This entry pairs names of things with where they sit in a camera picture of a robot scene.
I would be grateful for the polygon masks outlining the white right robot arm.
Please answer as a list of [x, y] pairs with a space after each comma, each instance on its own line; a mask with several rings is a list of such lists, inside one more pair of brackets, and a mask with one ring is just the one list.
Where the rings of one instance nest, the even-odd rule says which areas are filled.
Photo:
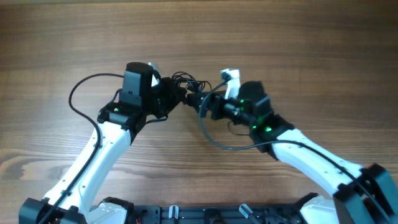
[[331, 197], [308, 195], [299, 206], [306, 223], [397, 223], [397, 186], [378, 164], [365, 168], [311, 141], [275, 114], [262, 83], [226, 83], [226, 91], [189, 93], [186, 104], [204, 118], [249, 128], [252, 147], [305, 174]]

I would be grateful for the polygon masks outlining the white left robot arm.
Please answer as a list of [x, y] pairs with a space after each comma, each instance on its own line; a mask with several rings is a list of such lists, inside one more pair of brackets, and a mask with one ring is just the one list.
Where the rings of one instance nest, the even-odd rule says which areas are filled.
[[114, 163], [142, 128], [165, 121], [185, 99], [187, 90], [174, 77], [161, 77], [151, 63], [130, 62], [123, 85], [99, 111], [86, 146], [62, 179], [41, 200], [28, 198], [19, 210], [19, 223], [128, 223], [134, 204], [114, 197], [97, 207], [93, 201]]

